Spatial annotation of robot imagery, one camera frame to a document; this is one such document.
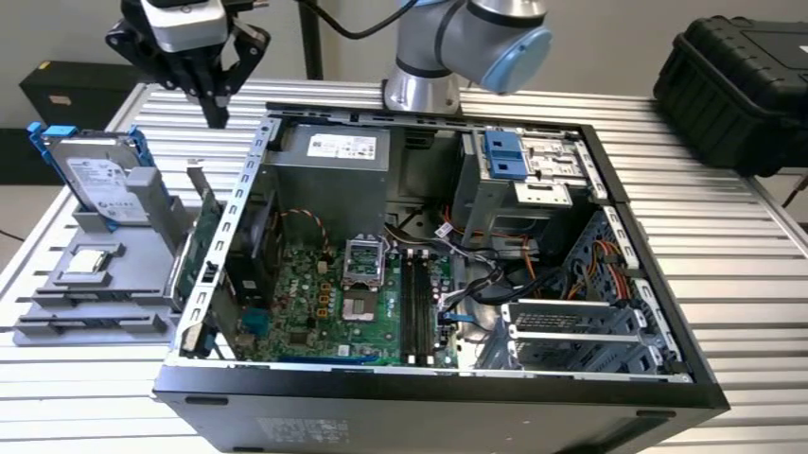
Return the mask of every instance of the aluminum slotted table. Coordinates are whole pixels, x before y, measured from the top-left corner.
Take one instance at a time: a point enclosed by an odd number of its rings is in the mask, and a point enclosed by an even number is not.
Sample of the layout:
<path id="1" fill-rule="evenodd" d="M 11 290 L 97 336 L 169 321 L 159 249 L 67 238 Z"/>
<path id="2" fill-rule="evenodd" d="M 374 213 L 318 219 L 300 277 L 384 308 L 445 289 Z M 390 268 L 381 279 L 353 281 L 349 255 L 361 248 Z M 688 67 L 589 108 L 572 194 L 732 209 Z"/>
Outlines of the aluminum slotted table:
<path id="1" fill-rule="evenodd" d="M 199 204 L 185 173 L 202 160 L 225 200 L 270 100 L 380 107 L 376 84 L 250 82 L 226 131 L 185 95 L 139 86 L 110 129 L 135 123 L 173 193 Z M 732 410 L 644 454 L 808 452 L 808 238 L 755 180 L 695 162 L 654 100 L 469 90 L 467 114 L 595 126 L 662 269 Z M 77 225 L 59 194 L 0 275 L 0 326 L 26 313 Z M 0 334 L 0 451 L 217 452 L 150 398 L 166 345 L 30 347 Z"/>

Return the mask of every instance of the gray 3d-printed holder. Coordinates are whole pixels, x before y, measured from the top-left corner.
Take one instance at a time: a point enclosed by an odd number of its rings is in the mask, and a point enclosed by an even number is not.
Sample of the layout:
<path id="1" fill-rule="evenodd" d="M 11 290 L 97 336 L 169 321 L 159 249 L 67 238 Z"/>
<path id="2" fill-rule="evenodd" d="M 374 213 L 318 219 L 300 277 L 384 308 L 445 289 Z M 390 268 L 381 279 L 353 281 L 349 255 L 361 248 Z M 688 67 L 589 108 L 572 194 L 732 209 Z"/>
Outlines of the gray 3d-printed holder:
<path id="1" fill-rule="evenodd" d="M 74 213 L 81 228 L 14 326 L 18 345 L 150 343 L 174 337 L 182 307 L 171 281 L 189 215 L 179 198 L 166 194 L 157 168 L 135 167 L 127 190 L 147 211 L 150 227 L 111 226 L 98 213 Z M 77 271 L 71 262 L 82 251 L 99 260 L 97 268 Z"/>

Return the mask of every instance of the power supply label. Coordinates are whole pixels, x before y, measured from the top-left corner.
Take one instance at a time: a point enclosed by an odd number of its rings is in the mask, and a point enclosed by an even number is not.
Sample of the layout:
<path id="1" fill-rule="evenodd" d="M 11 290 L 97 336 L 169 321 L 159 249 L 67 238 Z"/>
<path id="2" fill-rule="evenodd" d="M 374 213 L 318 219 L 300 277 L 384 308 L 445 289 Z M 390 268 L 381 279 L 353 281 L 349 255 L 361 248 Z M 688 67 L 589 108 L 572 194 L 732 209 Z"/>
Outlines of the power supply label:
<path id="1" fill-rule="evenodd" d="M 127 174 L 106 159 L 69 158 L 77 183 L 102 216 L 119 223 L 149 222 L 138 197 L 127 191 Z"/>
<path id="2" fill-rule="evenodd" d="M 309 142 L 310 156 L 337 159 L 377 159 L 377 138 L 354 135 L 316 134 Z"/>

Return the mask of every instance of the black hard case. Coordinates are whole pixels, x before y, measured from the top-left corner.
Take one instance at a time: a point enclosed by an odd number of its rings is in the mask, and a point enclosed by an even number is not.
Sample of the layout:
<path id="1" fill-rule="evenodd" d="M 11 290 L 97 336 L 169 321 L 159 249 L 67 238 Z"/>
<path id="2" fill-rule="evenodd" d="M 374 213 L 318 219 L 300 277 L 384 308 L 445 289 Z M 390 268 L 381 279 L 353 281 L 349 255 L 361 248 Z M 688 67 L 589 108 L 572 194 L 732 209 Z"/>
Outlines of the black hard case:
<path id="1" fill-rule="evenodd" d="M 716 16 L 674 47 L 655 96 L 700 161 L 763 176 L 808 166 L 808 24 Z"/>

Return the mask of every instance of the black box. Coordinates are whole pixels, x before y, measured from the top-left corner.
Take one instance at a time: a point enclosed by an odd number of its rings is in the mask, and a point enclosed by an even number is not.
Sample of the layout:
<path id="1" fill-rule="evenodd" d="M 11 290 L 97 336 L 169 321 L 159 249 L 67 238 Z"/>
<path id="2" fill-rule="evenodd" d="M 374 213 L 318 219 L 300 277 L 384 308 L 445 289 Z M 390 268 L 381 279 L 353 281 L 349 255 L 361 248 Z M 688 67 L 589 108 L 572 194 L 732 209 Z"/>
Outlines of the black box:
<path id="1" fill-rule="evenodd" d="M 655 97 L 700 161 L 743 175 L 808 166 L 808 24 L 700 19 Z"/>
<path id="2" fill-rule="evenodd" d="M 65 182 L 28 140 L 26 130 L 0 130 L 0 184 L 53 184 Z"/>
<path id="3" fill-rule="evenodd" d="M 103 131 L 141 78 L 130 65 L 46 61 L 20 88 L 49 125 Z"/>

